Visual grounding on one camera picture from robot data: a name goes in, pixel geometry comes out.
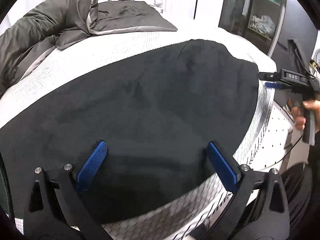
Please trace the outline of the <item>person's right hand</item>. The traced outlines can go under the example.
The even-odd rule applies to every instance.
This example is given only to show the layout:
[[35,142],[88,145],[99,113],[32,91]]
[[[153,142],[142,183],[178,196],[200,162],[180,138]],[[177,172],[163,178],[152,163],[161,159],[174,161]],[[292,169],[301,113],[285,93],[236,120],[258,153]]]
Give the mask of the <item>person's right hand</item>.
[[[295,121],[295,127],[299,131],[305,128],[306,118],[304,113],[299,107],[294,106],[293,100],[289,100],[289,106],[291,107],[291,115]],[[316,118],[316,133],[319,132],[319,121],[320,121],[320,103],[318,100],[303,101],[303,106],[309,111],[313,111]]]

